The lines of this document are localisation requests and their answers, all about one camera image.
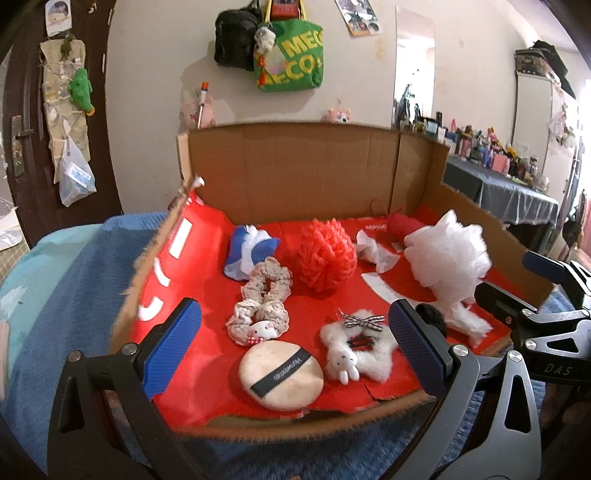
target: door handle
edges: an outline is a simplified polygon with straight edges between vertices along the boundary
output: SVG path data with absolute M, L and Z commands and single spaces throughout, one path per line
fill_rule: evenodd
M 22 157 L 22 141 L 24 137 L 30 137 L 34 130 L 22 128 L 22 116 L 12 117 L 12 169 L 14 177 L 20 177 L 25 173 L 25 163 Z
M 17 133 L 14 138 L 22 138 L 22 137 L 30 137 L 35 131 L 33 129 L 30 130 L 22 130 Z

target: pink plush toy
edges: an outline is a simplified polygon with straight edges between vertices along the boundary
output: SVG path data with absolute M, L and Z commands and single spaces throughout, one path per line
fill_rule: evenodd
M 324 114 L 322 120 L 332 124 L 346 124 L 351 120 L 351 110 L 343 112 L 342 110 L 331 108 Z
M 189 92 L 183 93 L 183 103 L 181 111 L 188 129 L 197 128 L 197 117 L 199 111 L 199 100 L 194 98 Z M 216 118 L 213 114 L 212 98 L 208 94 L 203 105 L 203 116 L 201 118 L 201 128 L 215 127 Z

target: blue and white plush toy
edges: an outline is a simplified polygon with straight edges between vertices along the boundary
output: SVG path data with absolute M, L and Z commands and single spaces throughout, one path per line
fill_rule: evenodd
M 230 240 L 230 254 L 223 268 L 224 275 L 234 280 L 250 279 L 251 271 L 259 262 L 275 255 L 279 239 L 254 225 L 236 227 Z

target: wooden door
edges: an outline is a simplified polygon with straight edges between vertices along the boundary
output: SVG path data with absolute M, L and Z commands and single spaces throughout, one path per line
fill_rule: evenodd
M 115 0 L 100 0 L 89 14 L 92 0 L 72 0 L 73 34 L 86 45 L 86 69 L 92 82 L 96 113 L 87 117 L 90 168 L 96 193 L 70 207 L 62 205 L 59 184 L 53 184 L 54 167 L 44 115 L 43 68 L 40 43 L 47 40 L 43 3 L 37 5 L 14 38 L 4 93 L 4 145 L 8 183 L 24 235 L 32 247 L 42 237 L 62 228 L 102 223 L 120 215 L 121 203 L 109 152 L 105 112 L 105 67 L 111 9 Z M 22 116 L 21 138 L 24 173 L 15 176 L 12 152 L 12 117 Z

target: poster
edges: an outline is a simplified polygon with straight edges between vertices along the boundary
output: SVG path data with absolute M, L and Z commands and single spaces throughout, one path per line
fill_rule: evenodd
M 367 37 L 381 32 L 378 17 L 369 0 L 335 0 L 351 35 Z
M 50 0 L 45 4 L 45 25 L 47 36 L 55 35 L 71 30 L 72 6 L 71 0 Z

